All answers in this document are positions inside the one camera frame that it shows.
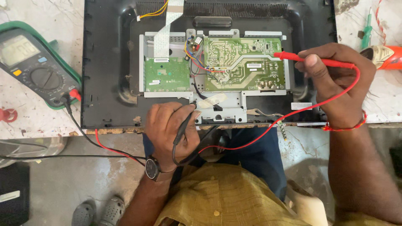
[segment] man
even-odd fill
[[[354,71],[327,68],[321,58],[350,62],[360,69],[361,78],[353,89],[321,106],[332,128],[360,124],[375,66],[353,49],[337,43],[301,51],[299,56],[306,60],[295,67],[312,78],[318,103],[340,93],[355,79]],[[149,110],[146,134],[154,146],[152,159],[159,163],[162,174],[154,181],[147,171],[148,176],[142,178],[119,225],[171,225],[176,221],[186,226],[306,225],[292,217],[281,202],[286,180],[275,129],[254,144],[229,152],[218,163],[205,163],[183,177],[171,187],[168,199],[176,169],[172,161],[173,140],[191,112],[185,134],[176,147],[176,159],[186,158],[199,144],[195,119],[200,112],[194,109],[194,105],[166,103]],[[234,131],[230,145],[246,144],[264,130]],[[402,224],[401,194],[377,154],[366,125],[330,132],[328,175],[336,199],[337,223]]]

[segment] green circuit board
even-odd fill
[[[206,91],[283,90],[283,61],[279,38],[204,38],[206,65],[225,72],[206,76]]]
[[[147,58],[145,92],[185,92],[190,90],[189,62],[184,58]]]

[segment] blue button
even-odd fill
[[[39,59],[38,61],[39,61],[39,63],[43,63],[43,62],[46,62],[46,61],[47,61],[47,59],[46,59],[46,57],[42,57],[42,58],[41,58],[41,59]]]

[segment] hand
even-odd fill
[[[178,102],[169,102],[154,104],[148,111],[145,133],[155,147],[152,156],[159,162],[161,171],[164,173],[176,168],[172,160],[173,141],[177,136],[178,128],[190,113],[192,113],[191,118],[184,136],[176,146],[176,161],[186,158],[200,143],[195,120],[201,112],[194,109],[193,104],[182,106]]]
[[[352,48],[338,43],[304,50],[298,55],[306,60],[297,62],[295,67],[304,72],[304,76],[313,79],[317,89],[317,103],[342,92],[356,78],[355,70],[326,67],[320,58],[353,63],[360,69],[360,79],[348,93],[321,106],[332,128],[344,129],[356,126],[363,118],[361,106],[374,79],[376,72],[374,64]]]

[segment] blue jeans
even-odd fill
[[[232,138],[228,148],[235,148],[247,144],[260,136],[266,128],[246,128],[233,129]],[[149,156],[154,152],[154,146],[149,138],[143,134],[143,143],[145,156]],[[286,177],[283,169],[281,153],[279,151],[277,129],[271,128],[263,137],[253,144],[239,149],[227,151],[226,155],[220,158],[216,163],[226,163],[239,165],[248,170],[257,177],[262,178],[268,185],[269,189],[281,201],[286,196]],[[197,157],[190,165],[202,166],[205,161],[201,157]],[[182,168],[178,168],[175,172],[173,183],[180,180]]]

